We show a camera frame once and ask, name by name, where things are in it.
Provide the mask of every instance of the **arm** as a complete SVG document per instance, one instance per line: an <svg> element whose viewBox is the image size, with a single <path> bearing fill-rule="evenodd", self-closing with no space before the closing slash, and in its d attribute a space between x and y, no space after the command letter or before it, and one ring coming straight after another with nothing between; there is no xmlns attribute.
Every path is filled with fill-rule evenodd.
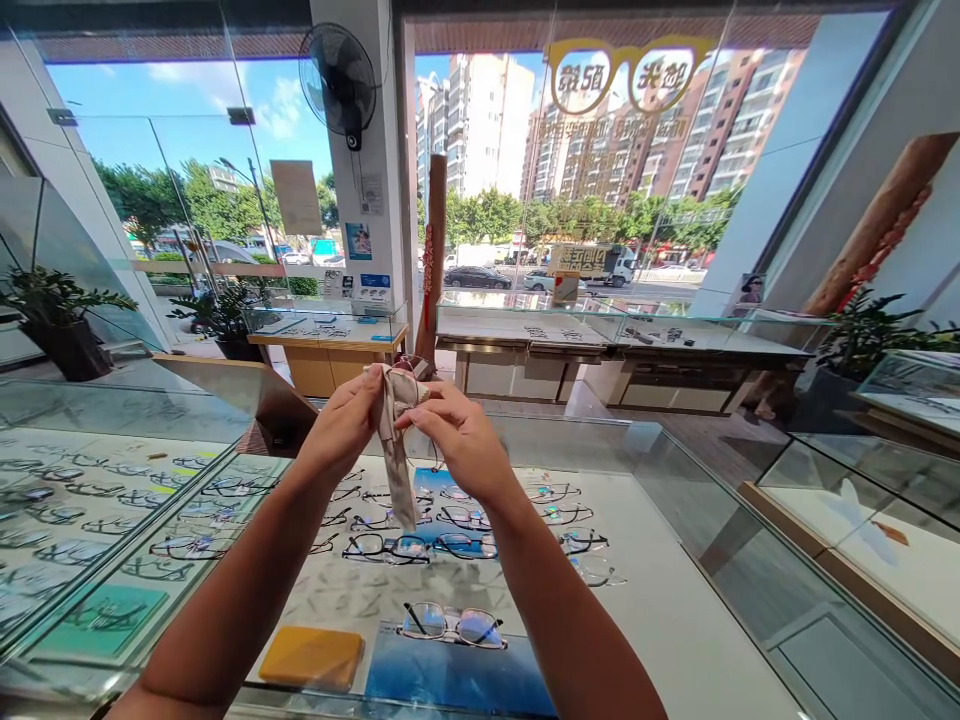
<svg viewBox="0 0 960 720"><path fill-rule="evenodd" d="M280 619L334 488L369 441L379 366L341 386L296 461L157 643L111 720L222 717Z"/></svg>
<svg viewBox="0 0 960 720"><path fill-rule="evenodd" d="M665 719L646 670L537 515L483 410L447 383L434 391L441 398L405 413L397 426L412 424L433 439L454 480L487 511L504 577L558 715Z"/></svg>

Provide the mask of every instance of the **high-rise building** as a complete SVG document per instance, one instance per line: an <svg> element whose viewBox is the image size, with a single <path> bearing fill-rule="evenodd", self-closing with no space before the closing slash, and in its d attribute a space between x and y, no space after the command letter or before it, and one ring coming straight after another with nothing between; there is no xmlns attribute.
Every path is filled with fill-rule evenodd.
<svg viewBox="0 0 960 720"><path fill-rule="evenodd" d="M596 109L566 120L547 103L530 118L521 197L599 197L623 207L633 190L703 200L742 184L803 57L802 50L734 52L712 72L694 75L656 127L640 131L644 118L613 91ZM565 100L567 107L572 102Z"/></svg>
<svg viewBox="0 0 960 720"><path fill-rule="evenodd" d="M448 80L421 79L417 172L424 187L430 153L446 151L449 189L520 197L534 77L509 55L461 54L450 57Z"/></svg>

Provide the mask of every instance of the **black car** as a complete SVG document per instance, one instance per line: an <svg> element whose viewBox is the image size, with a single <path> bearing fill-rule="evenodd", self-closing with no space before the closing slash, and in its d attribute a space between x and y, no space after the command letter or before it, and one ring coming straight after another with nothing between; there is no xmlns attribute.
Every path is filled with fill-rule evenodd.
<svg viewBox="0 0 960 720"><path fill-rule="evenodd" d="M443 284L453 287L492 287L506 290L513 285L513 280L490 268L459 267L451 268L444 273Z"/></svg>

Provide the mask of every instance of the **potted plant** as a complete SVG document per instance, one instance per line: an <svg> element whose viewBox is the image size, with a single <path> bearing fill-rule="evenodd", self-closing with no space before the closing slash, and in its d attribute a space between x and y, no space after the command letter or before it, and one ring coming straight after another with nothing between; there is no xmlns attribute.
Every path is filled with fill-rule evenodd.
<svg viewBox="0 0 960 720"><path fill-rule="evenodd" d="M253 324L253 330L258 330L268 321L272 322L275 317L271 313L252 313L249 317L244 317L243 311L252 305L270 306L267 278L258 277L252 280L252 284L241 280L226 285L220 289L219 297L208 291L198 297L185 295L171 300L180 307L174 308L167 317L189 319L191 327L199 330L204 339L214 338L217 347L228 360L263 362L260 347L247 340L251 330L248 323Z"/></svg>
<svg viewBox="0 0 960 720"><path fill-rule="evenodd" d="M923 311L889 313L887 306L903 294L871 299L872 292L861 290L843 310L830 316L837 324L820 344L817 373L800 398L790 432L863 434L863 428L837 411L866 409L866 403L851 393L870 376L888 350L953 352L960 348L960 328L953 323L947 329L931 323L932 331L905 328L904 320Z"/></svg>
<svg viewBox="0 0 960 720"><path fill-rule="evenodd" d="M23 315L20 329L67 380L84 382L110 372L109 358L101 350L86 314L101 305L136 310L137 303L116 292L84 290L73 276L39 265L32 270L10 268L5 279L11 290L0 291L0 305Z"/></svg>

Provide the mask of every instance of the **white truck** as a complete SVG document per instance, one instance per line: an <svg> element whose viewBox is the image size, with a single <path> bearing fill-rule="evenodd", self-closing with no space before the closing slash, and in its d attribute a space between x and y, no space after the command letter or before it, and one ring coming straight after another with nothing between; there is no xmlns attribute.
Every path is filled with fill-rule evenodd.
<svg viewBox="0 0 960 720"><path fill-rule="evenodd" d="M580 279L620 288L633 281L637 254L626 245L573 245L562 243L550 249L551 273L571 270Z"/></svg>

